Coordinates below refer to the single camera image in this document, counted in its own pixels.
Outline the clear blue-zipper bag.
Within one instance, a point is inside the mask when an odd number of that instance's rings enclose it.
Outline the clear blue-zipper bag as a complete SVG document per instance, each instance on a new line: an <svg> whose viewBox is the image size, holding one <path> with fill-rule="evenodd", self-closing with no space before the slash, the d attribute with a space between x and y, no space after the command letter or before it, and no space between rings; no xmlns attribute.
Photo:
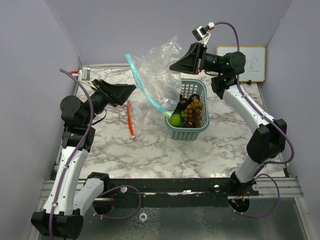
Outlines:
<svg viewBox="0 0 320 240"><path fill-rule="evenodd" d="M153 47L146 55L125 55L136 86L166 117L171 117L180 102L181 74L170 70L170 65L180 59L181 50L175 35L169 42Z"/></svg>

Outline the brown longan bunch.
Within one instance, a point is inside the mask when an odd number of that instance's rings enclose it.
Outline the brown longan bunch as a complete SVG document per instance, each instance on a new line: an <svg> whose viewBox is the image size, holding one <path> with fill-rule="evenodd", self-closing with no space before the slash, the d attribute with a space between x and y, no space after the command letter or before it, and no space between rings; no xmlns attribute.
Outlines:
<svg viewBox="0 0 320 240"><path fill-rule="evenodd" d="M200 100L195 99L193 102L191 102L183 112L184 123L193 122L195 128L202 127L203 108L204 108L204 104Z"/></svg>

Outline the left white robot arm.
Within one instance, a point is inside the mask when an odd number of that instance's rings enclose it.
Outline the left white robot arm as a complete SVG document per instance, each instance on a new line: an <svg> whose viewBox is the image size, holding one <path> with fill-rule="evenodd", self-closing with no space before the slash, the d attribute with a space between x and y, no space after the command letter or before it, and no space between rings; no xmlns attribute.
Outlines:
<svg viewBox="0 0 320 240"><path fill-rule="evenodd" d="M97 196L106 197L111 190L106 173L93 172L77 192L81 169L94 141L93 120L107 105L123 105L136 89L133 84L110 84L92 81L93 94L85 102L75 95L60 103L64 121L61 155L54 184L46 203L31 217L32 225L43 236L76 240L83 228L84 216Z"/></svg>

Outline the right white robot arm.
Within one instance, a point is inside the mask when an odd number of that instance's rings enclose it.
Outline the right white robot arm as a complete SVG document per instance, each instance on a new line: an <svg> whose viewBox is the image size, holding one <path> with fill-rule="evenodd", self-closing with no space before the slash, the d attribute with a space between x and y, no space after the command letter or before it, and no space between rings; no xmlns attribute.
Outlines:
<svg viewBox="0 0 320 240"><path fill-rule="evenodd" d="M245 92L238 82L238 75L245 71L246 56L240 52L230 52L223 56L207 53L207 47L195 42L188 52L171 64L171 71L197 75L201 71L215 72L211 78L212 91L229 104L245 121L252 132L247 146L247 157L241 166L231 174L230 191L240 196L268 160L275 158L284 149L287 123L266 113Z"/></svg>

